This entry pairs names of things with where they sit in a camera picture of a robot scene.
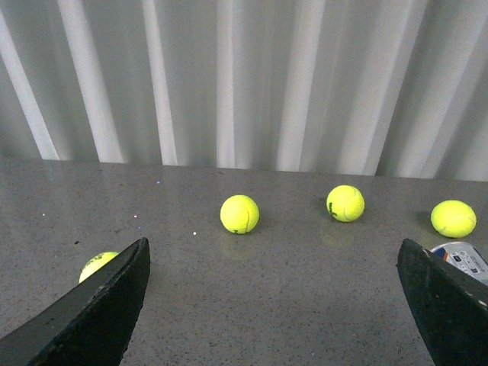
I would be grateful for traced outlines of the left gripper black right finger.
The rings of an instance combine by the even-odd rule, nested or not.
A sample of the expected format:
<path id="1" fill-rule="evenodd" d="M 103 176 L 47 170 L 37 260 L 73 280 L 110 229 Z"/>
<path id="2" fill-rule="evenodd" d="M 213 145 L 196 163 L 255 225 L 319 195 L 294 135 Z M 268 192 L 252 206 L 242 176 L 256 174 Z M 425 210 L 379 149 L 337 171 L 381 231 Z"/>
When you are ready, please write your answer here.
<path id="1" fill-rule="evenodd" d="M 487 286 L 411 239 L 397 271 L 410 311 L 436 365 L 487 364 Z"/>

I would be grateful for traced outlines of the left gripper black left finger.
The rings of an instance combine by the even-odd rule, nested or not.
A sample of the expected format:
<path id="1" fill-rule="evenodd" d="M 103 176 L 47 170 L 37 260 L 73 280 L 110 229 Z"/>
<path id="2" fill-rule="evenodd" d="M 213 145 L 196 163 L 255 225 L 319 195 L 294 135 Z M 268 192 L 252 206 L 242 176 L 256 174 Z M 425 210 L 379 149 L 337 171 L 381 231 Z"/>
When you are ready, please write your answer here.
<path id="1" fill-rule="evenodd" d="M 143 307 L 149 241 L 138 239 L 1 340 L 3 365 L 119 365 Z"/>

